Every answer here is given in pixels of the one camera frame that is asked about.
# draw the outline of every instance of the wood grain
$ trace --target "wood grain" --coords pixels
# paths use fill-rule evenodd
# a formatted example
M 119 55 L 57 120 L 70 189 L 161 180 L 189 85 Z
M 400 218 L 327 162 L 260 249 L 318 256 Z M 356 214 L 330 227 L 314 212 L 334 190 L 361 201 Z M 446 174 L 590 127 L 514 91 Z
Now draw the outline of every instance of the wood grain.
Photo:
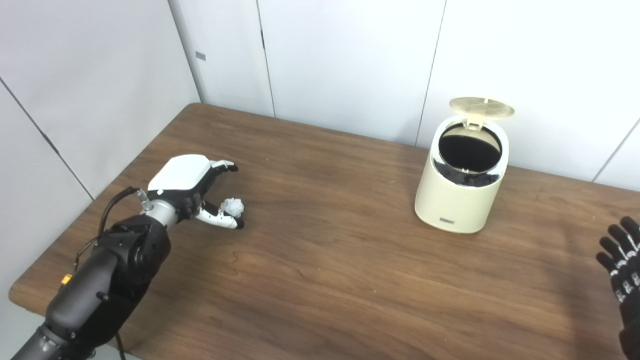
M 235 161 L 207 195 L 246 228 L 191 221 L 122 331 L 144 359 L 624 359 L 606 227 L 640 193 L 510 168 L 487 226 L 450 234 L 413 198 L 427 152 L 189 105 L 13 285 L 44 313 L 107 201 L 172 156 Z M 127 199 L 111 219 L 139 211 Z

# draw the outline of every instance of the trash can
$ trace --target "trash can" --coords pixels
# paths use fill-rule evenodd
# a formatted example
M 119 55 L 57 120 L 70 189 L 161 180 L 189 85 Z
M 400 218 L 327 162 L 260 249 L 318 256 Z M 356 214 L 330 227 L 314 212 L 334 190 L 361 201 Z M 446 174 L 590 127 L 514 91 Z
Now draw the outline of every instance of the trash can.
M 496 123 L 514 114 L 502 102 L 460 97 L 449 102 L 460 116 L 438 126 L 415 196 L 425 223 L 454 233 L 482 229 L 509 160 L 509 140 Z

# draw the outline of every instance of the robot finger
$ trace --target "robot finger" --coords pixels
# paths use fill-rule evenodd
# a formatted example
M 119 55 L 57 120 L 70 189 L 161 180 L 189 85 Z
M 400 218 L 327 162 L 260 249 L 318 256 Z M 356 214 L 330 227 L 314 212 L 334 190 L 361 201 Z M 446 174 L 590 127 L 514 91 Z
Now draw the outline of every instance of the robot finger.
M 638 246 L 640 246 L 640 225 L 630 217 L 623 217 L 620 220 L 620 225 L 622 225 L 622 227 L 624 227 L 629 233 L 629 236 L 633 239 L 636 248 L 638 248 Z
M 620 226 L 610 225 L 608 232 L 616 241 L 618 241 L 620 247 L 628 258 L 636 255 L 637 247 L 633 239 Z
M 631 294 L 631 291 L 634 290 L 634 286 L 633 284 L 633 280 L 631 279 L 631 276 L 629 275 L 629 272 L 627 270 L 627 267 L 621 267 L 620 269 L 618 269 L 619 274 L 616 276 L 614 275 L 614 277 L 618 278 L 618 282 L 622 285 L 622 288 L 625 290 L 625 294 Z
M 218 160 L 218 161 L 209 160 L 209 164 L 212 168 L 223 167 L 225 168 L 225 171 L 231 171 L 231 172 L 238 171 L 238 166 L 232 161 L 228 161 L 228 160 Z
M 640 271 L 638 269 L 638 263 L 638 258 L 635 256 L 627 260 L 627 271 L 629 272 L 632 284 L 635 287 L 640 286 Z
M 605 249 L 616 262 L 618 267 L 627 264 L 627 257 L 618 244 L 610 238 L 603 236 L 600 239 L 600 246 Z
M 613 290 L 613 293 L 615 294 L 616 298 L 618 299 L 618 302 L 624 302 L 626 299 L 626 295 L 625 292 L 622 288 L 622 285 L 620 284 L 620 282 L 618 281 L 618 277 L 617 276 L 612 276 L 611 277 L 611 289 Z
M 616 266 L 616 262 L 611 259 L 611 257 L 604 252 L 599 252 L 596 255 L 596 260 L 609 272 L 609 275 L 614 276 L 618 274 L 618 267 Z

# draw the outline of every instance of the black cable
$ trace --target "black cable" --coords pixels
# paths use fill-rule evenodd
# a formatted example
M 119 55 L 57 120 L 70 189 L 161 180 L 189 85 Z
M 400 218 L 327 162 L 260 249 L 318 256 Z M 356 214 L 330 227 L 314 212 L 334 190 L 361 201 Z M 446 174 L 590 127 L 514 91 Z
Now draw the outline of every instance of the black cable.
M 82 256 L 82 254 L 84 254 L 84 252 L 89 249 L 89 247 L 91 247 L 91 245 L 93 243 L 96 242 L 96 240 L 98 240 L 98 237 L 94 237 L 93 239 L 89 240 L 82 248 L 82 250 L 80 250 L 79 252 L 76 253 L 76 259 L 74 260 L 74 272 L 72 272 L 72 275 L 76 274 L 76 271 L 78 270 L 78 264 L 80 264 L 80 257 Z
M 120 339 L 120 333 L 116 332 L 116 342 L 118 343 L 118 352 L 120 353 L 120 360 L 127 360 L 124 356 L 124 346 L 122 346 L 122 339 Z
M 117 193 L 112 199 L 111 201 L 109 201 L 109 204 L 107 204 L 107 207 L 104 208 L 104 211 L 102 212 L 102 216 L 100 217 L 100 225 L 98 226 L 98 238 L 100 238 L 102 236 L 102 234 L 104 233 L 104 225 L 107 222 L 107 217 L 109 216 L 109 212 L 111 211 L 111 208 L 118 203 L 118 201 L 126 198 L 127 196 L 131 195 L 134 192 L 137 192 L 138 190 L 140 190 L 140 188 L 133 188 L 133 187 L 128 187 L 124 190 L 122 190 L 121 192 Z

